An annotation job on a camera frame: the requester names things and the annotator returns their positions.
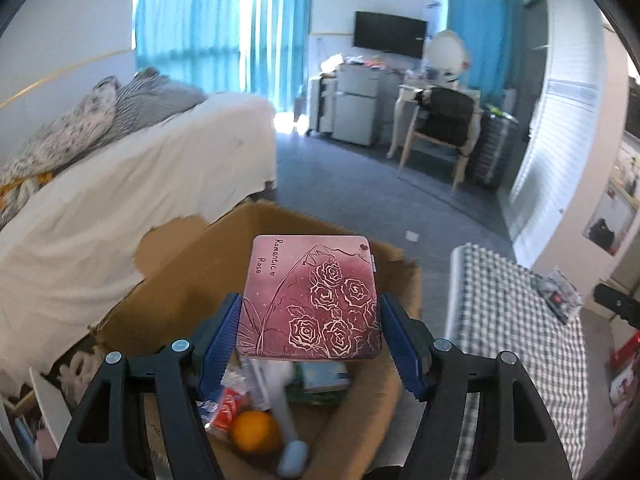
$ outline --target floral pillow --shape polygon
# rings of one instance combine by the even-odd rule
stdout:
[[[61,167],[113,123],[118,80],[107,77],[72,109],[41,127],[25,149],[0,168],[0,229],[42,187],[43,174]]]

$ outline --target pink box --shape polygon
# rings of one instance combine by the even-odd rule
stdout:
[[[255,237],[239,352],[292,361],[378,355],[382,339],[372,261],[362,236]]]

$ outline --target checkered mattress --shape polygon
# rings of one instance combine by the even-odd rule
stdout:
[[[587,360],[580,319],[563,325],[532,286],[535,273],[473,244],[462,251],[459,305],[452,341],[463,351],[495,357],[513,351],[538,389],[574,478],[587,429]],[[466,399],[451,479],[466,479],[478,420],[478,394]]]

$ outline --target black chair cushion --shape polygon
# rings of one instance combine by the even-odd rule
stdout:
[[[419,133],[460,147],[466,142],[474,100],[449,88],[434,87],[427,103],[418,97],[420,110],[415,121]]]

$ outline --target wall-mounted tv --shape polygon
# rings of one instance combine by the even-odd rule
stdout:
[[[353,46],[420,59],[426,33],[423,20],[358,10]]]

